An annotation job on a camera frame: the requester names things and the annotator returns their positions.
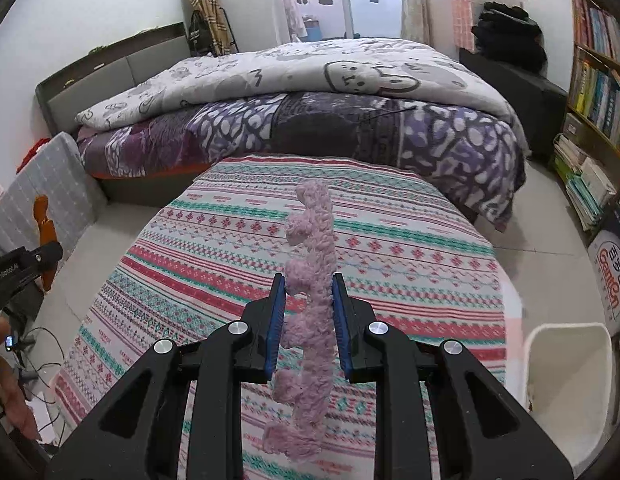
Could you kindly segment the white plastic trash bin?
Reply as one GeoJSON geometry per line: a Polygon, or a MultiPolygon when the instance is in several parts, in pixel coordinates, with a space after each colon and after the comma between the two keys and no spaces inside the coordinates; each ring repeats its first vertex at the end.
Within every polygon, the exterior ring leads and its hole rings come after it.
{"type": "Polygon", "coordinates": [[[542,324],[524,343],[526,409],[580,474],[608,436],[613,353],[602,323],[542,324]]]}

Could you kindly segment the grey checked cushion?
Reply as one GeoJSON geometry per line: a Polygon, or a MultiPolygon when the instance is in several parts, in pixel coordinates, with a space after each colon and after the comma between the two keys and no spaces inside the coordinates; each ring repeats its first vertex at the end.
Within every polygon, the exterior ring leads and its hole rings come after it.
{"type": "Polygon", "coordinates": [[[48,199],[48,218],[63,247],[62,260],[67,261],[107,205],[102,189],[84,170],[76,141],[67,133],[46,143],[0,197],[0,256],[40,245],[33,217],[38,196],[48,199]]]}

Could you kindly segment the patterned round tablecloth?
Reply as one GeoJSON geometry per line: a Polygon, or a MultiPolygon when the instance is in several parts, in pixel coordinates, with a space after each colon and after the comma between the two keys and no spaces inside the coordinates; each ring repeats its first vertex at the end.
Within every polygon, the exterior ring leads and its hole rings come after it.
{"type": "Polygon", "coordinates": [[[343,158],[245,156],[207,170],[133,240],[98,289],[53,382],[70,428],[159,339],[190,344],[269,293],[304,210],[301,182],[331,194],[336,270],[378,320],[436,346],[460,341],[519,385],[521,306],[491,243],[416,174],[343,158]]]}

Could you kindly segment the bed with purple blanket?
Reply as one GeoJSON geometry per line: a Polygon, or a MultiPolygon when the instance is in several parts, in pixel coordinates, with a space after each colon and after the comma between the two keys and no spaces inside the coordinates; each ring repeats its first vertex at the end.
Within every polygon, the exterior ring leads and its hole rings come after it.
{"type": "Polygon", "coordinates": [[[194,172],[255,153],[348,157],[414,171],[499,230],[526,181],[515,132],[481,110],[327,92],[191,106],[104,132],[83,127],[78,147],[101,179],[194,172]]]}

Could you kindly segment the grey bed headboard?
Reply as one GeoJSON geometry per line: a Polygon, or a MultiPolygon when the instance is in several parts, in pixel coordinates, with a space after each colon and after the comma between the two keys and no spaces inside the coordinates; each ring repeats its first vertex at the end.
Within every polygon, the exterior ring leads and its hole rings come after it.
{"type": "Polygon", "coordinates": [[[51,136],[75,136],[78,113],[152,78],[191,54],[181,23],[145,30],[83,56],[40,82],[36,98],[51,136]]]}

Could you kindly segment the upper blue Ganten box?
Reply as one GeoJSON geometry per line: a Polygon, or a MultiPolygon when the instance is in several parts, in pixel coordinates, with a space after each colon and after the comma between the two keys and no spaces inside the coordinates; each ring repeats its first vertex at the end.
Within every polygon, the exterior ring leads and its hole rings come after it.
{"type": "Polygon", "coordinates": [[[587,248],[596,276],[607,330],[620,336],[620,208],[602,222],[594,240],[587,248]]]}

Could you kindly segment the plaid coat on rack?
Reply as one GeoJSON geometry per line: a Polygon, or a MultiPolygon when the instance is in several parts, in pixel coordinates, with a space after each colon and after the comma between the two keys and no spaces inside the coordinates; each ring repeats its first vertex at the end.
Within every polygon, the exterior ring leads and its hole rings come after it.
{"type": "Polygon", "coordinates": [[[236,53],[238,47],[220,0],[188,0],[191,24],[188,35],[196,52],[215,56],[236,53]]]}

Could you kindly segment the black bench cabinet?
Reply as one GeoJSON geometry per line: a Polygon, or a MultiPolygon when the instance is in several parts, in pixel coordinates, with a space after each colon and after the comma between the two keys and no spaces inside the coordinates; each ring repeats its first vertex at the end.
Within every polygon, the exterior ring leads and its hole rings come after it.
{"type": "Polygon", "coordinates": [[[531,158],[547,166],[561,131],[567,93],[552,81],[515,66],[459,50],[459,62],[491,84],[510,103],[523,126],[531,158]]]}

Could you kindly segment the wooden bookshelf with books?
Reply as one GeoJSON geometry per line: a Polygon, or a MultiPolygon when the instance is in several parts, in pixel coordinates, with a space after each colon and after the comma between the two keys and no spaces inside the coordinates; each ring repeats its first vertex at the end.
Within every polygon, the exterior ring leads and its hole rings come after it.
{"type": "Polygon", "coordinates": [[[568,111],[620,162],[620,0],[571,0],[571,9],[568,111]]]}

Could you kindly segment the white cartoon print quilt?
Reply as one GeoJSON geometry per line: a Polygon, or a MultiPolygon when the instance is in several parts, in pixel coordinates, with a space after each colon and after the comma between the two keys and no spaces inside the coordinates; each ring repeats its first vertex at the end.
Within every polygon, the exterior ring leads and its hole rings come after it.
{"type": "Polygon", "coordinates": [[[272,93],[336,92],[458,105],[490,114],[528,141],[515,110],[479,76],[420,42],[395,38],[289,42],[218,58],[185,58],[75,117],[107,131],[195,104],[272,93]]]}

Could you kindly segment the black clothes pile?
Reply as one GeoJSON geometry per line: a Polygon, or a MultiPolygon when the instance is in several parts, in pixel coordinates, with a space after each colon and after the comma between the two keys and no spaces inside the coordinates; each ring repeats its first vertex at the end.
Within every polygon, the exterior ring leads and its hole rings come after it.
{"type": "Polygon", "coordinates": [[[546,67],[542,29],[520,6],[486,2],[471,32],[476,50],[492,61],[532,74],[541,74],[546,67]]]}

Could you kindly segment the beige curtain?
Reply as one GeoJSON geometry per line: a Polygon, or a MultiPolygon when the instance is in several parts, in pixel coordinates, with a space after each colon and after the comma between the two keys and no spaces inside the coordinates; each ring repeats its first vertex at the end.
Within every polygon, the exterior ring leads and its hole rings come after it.
{"type": "Polygon", "coordinates": [[[432,45],[429,0],[402,0],[401,37],[432,45]]]}

